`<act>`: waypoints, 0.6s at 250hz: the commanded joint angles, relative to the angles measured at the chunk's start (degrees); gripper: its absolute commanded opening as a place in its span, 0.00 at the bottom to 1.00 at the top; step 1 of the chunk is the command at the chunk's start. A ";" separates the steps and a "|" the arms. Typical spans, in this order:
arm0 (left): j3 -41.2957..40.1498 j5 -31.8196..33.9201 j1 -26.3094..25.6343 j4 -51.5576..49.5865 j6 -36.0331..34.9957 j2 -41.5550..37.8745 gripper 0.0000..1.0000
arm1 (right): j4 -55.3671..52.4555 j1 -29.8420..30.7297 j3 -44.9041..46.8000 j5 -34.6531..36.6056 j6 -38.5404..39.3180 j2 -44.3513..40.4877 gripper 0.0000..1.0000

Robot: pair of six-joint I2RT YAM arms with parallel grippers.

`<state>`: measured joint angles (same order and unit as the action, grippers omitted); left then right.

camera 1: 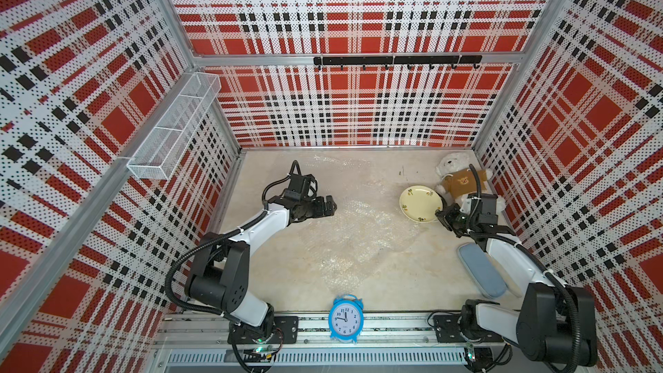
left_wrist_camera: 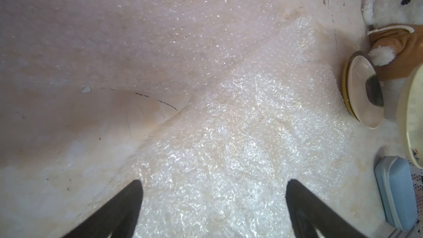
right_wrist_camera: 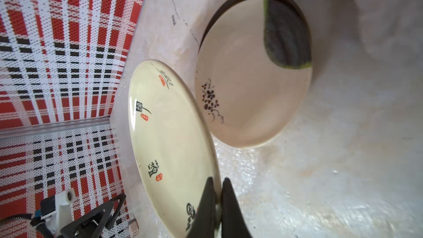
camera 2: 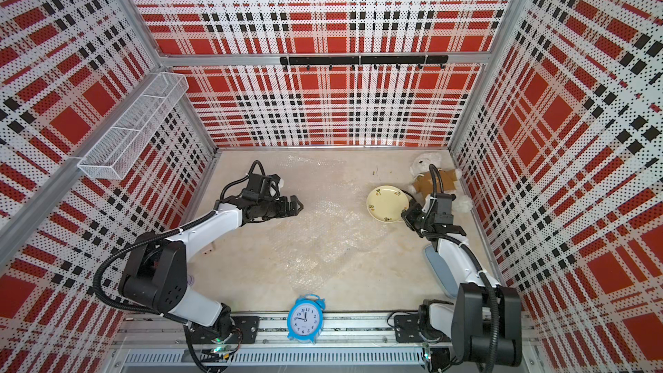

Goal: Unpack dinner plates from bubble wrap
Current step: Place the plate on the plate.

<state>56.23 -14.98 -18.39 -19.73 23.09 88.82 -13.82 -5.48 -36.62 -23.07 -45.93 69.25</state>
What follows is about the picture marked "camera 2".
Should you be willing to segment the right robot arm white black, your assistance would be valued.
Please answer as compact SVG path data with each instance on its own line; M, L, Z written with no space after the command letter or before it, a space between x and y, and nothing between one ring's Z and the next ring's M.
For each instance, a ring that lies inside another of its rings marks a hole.
M425 204L410 200L402 220L426 239L425 256L448 300L424 300L418 332L427 344L426 369L444 372L475 364L481 372L518 367L523 360L521 298L483 267L464 229L452 217L453 196L438 193Z

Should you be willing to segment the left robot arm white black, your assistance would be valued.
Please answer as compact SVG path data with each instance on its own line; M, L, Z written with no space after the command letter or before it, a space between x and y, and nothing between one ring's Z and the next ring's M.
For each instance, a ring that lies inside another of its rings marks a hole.
M304 208L296 196L281 194L276 174L249 173L241 183L240 194L224 193L202 217L164 233L145 232L103 261L93 276L96 297L117 310L155 314L213 341L227 340L237 329L231 309L190 287L189 261L247 224L294 217Z

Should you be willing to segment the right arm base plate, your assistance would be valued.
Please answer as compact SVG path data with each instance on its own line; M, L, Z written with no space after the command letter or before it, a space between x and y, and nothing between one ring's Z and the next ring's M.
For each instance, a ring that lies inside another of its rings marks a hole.
M433 327L426 316L397 314L390 321L398 343L451 343L449 335Z

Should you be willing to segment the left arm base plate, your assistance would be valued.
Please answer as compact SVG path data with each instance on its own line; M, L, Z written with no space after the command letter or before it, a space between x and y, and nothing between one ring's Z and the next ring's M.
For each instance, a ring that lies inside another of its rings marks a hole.
M221 314L212 326L192 324L186 333L194 345L254 344L260 318Z

